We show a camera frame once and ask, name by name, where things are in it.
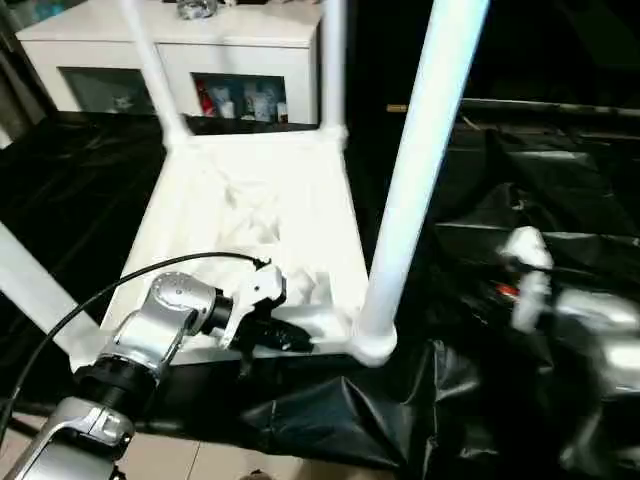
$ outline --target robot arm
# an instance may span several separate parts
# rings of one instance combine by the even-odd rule
[[[58,405],[5,480],[125,478],[115,461],[185,337],[202,332],[222,348],[245,352],[260,336],[271,348],[312,349],[304,330],[270,318],[285,298],[285,281],[273,265],[258,269],[233,298],[183,273],[158,276],[140,310],[93,365],[78,371],[74,396]]]

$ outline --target bottle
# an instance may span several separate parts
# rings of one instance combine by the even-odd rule
[[[202,108],[202,114],[205,117],[215,117],[216,108],[213,105],[213,100],[209,96],[204,82],[202,80],[196,80],[196,90],[198,91],[198,99],[200,100],[200,108]]]

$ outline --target white vertical pole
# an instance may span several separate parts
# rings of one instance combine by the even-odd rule
[[[322,128],[344,127],[347,0],[325,0],[322,18]]]
[[[165,146],[169,148],[172,144],[184,141],[190,135],[189,129],[171,95],[156,46],[144,27],[140,14],[140,0],[120,0],[120,7],[140,55],[142,75],[164,131]]]
[[[45,333],[77,303],[47,270],[0,223],[0,290]],[[72,368],[95,361],[104,342],[98,325],[82,312],[56,335],[54,341]]]
[[[435,0],[402,132],[352,353],[384,363],[394,317],[490,0]]]

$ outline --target black cloth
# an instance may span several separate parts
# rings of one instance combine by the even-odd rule
[[[192,122],[208,134],[277,128]],[[367,261],[401,128],[372,122],[352,131],[347,148]],[[162,164],[160,141],[155,119],[62,115],[0,154],[0,219],[74,298],[119,274]],[[631,476],[633,465],[610,452],[637,444],[637,402],[603,401],[587,359],[507,328],[509,306],[495,286],[508,279],[495,251],[513,228],[533,224],[557,264],[588,272],[562,281],[637,296],[639,147],[562,132],[456,130],[386,365],[280,358],[256,361],[242,379],[238,362],[175,367],[139,429],[406,478]],[[6,394],[42,334],[6,299],[0,309]],[[52,346],[20,409],[48,413],[71,387]],[[594,418],[593,440],[575,441]]]

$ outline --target shiny metal surface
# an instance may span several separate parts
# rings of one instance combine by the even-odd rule
[[[185,335],[198,332],[215,305],[215,288],[183,273],[156,278],[140,310],[129,315],[101,356],[148,368],[160,379]]]
[[[83,450],[49,443],[24,480],[109,480],[113,463]]]
[[[640,392],[640,311],[616,295],[565,290],[554,336],[592,363],[606,395]]]
[[[133,437],[135,432],[131,421],[118,412],[80,398],[65,398],[9,471],[5,480],[31,478],[26,476],[27,473],[31,472],[36,463],[40,463],[42,453],[51,444],[55,434],[62,429],[74,430],[109,446],[126,443],[126,439]]]
[[[558,297],[556,312],[564,317],[576,317],[585,327],[596,332],[640,331],[638,307],[617,295],[565,290]]]

